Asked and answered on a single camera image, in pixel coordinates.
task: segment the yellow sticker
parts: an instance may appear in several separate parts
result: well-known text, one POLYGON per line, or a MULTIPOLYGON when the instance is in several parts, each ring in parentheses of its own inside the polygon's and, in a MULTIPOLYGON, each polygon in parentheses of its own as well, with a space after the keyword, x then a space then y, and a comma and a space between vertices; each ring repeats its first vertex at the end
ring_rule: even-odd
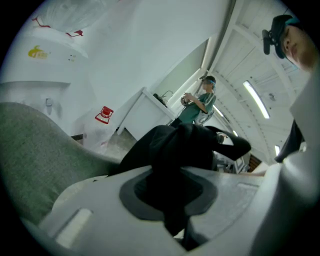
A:
POLYGON ((39 49, 40 45, 36 45, 33 49, 28 52, 28 56, 35 59, 45 60, 48 57, 48 53, 44 50, 39 49))

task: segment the white ceiling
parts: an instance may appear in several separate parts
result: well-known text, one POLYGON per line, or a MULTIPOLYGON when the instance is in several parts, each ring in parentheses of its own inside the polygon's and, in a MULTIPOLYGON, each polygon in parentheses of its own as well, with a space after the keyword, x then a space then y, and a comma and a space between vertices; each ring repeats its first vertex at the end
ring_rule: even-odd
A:
POLYGON ((278 0, 237 0, 210 72, 217 79, 216 106, 236 132, 249 140, 252 153, 271 164, 275 145, 283 146, 291 125, 289 107, 309 75, 286 59, 263 53, 262 30, 289 10, 278 0), (243 86, 249 80, 260 95, 270 119, 265 119, 243 86))

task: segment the white counter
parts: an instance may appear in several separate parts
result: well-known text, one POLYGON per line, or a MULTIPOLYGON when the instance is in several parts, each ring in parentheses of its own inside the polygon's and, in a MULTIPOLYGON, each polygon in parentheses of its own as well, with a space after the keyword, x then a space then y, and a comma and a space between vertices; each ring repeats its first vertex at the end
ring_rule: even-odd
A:
POLYGON ((122 121, 117 134, 126 128, 138 141, 152 128, 167 125, 175 119, 171 109, 165 107, 146 88, 143 88, 140 97, 122 121))

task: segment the fluorescent light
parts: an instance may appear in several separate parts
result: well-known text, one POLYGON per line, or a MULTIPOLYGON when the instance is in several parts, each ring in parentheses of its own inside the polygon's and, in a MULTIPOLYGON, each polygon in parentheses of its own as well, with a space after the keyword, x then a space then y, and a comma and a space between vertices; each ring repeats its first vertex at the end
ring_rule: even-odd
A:
POLYGON ((243 83, 244 87, 248 90, 248 92, 251 94, 251 96, 253 97, 255 103, 258 105, 259 109, 261 110, 263 116, 265 119, 269 119, 270 115, 264 105, 264 103, 262 102, 261 98, 259 97, 259 95, 257 94, 257 92, 255 91, 255 89, 253 88, 253 86, 250 84, 249 81, 245 81, 243 83))
POLYGON ((224 115, 219 111, 219 109, 217 109, 217 107, 215 105, 213 105, 213 107, 219 113, 220 116, 224 117, 224 115))
POLYGON ((280 147, 278 145, 275 145, 274 149, 275 149, 275 155, 278 156, 280 153, 280 147))

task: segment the black cloth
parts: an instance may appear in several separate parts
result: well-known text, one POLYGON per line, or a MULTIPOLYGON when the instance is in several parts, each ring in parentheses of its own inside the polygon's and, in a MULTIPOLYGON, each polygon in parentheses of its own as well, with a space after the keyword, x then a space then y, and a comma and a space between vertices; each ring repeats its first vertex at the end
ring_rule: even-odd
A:
POLYGON ((212 126, 185 123, 174 128, 159 125, 136 142, 121 161, 118 171, 122 173, 148 165, 152 165, 154 172, 165 173, 181 166, 211 170, 213 151, 235 161, 250 150, 245 139, 212 126), (219 144, 217 132, 226 134, 233 145, 219 144))
POLYGON ((186 228, 190 216, 185 206, 202 193, 199 184, 187 178, 183 166, 213 169, 213 151, 237 160, 251 149, 241 137, 211 126, 180 124, 178 128, 160 125, 150 130, 127 153, 119 166, 119 173, 151 165, 152 173, 135 193, 146 204, 164 214, 164 225, 174 236, 186 228), (219 144, 217 132, 227 134, 233 145, 219 144))
POLYGON ((296 152, 300 149, 300 145, 304 142, 305 139, 296 124, 296 121, 293 120, 291 131, 286 139, 280 153, 275 157, 275 161, 278 163, 282 163, 283 160, 293 152, 296 152))
POLYGON ((182 123, 182 121, 179 118, 176 118, 171 124, 170 126, 177 128, 178 125, 180 125, 182 123))

